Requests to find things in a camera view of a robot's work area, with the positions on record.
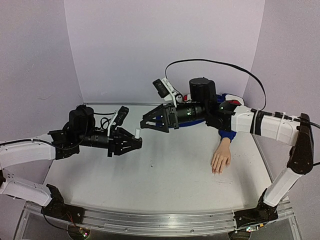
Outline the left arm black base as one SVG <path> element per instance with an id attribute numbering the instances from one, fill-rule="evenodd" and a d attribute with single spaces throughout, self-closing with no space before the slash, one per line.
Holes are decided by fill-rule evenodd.
<path id="1" fill-rule="evenodd" d="M 46 217 L 69 221 L 73 224 L 81 224 L 83 222 L 85 209 L 76 205 L 66 204 L 56 186 L 47 184 L 46 187 L 48 187 L 50 191 L 51 200 L 47 206 L 42 208 L 41 213 Z"/>

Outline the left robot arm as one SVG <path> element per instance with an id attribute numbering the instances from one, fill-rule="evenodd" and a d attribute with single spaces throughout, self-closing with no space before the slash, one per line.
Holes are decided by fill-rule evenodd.
<path id="1" fill-rule="evenodd" d="M 64 218 L 68 208 L 54 185 L 38 184 L 16 177 L 8 167 L 69 158 L 80 153 L 80 147 L 106 149 L 107 156 L 121 156 L 142 148 L 141 130 L 134 133 L 122 128 L 129 109 L 122 106 L 113 112 L 107 128 L 96 127 L 96 112 L 85 104 L 69 112 L 68 122 L 61 130 L 30 139 L 4 141 L 0 144 L 0 192 L 36 203 L 48 209 L 56 218 Z"/>

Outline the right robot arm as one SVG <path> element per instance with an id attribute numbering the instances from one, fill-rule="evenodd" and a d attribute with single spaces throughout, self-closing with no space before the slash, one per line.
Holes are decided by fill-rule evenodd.
<path id="1" fill-rule="evenodd" d="M 263 194 L 265 205 L 277 206 L 298 179 L 313 169 L 314 138 L 307 114 L 295 116 L 254 109 L 231 95 L 219 101 L 215 82 L 204 77 L 189 81 L 190 98 L 182 102 L 178 102 L 178 92 L 167 78 L 156 79 L 152 84 L 166 103 L 143 115 L 142 129 L 169 133 L 182 125 L 204 122 L 216 130 L 250 134 L 290 149 L 286 167 Z"/>

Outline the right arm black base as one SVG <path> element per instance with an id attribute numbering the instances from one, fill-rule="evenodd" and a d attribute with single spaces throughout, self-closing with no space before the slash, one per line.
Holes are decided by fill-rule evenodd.
<path id="1" fill-rule="evenodd" d="M 236 228 L 238 230 L 250 226 L 266 224 L 278 219 L 277 205 L 271 206 L 264 202 L 263 196 L 258 200 L 256 207 L 234 212 Z"/>

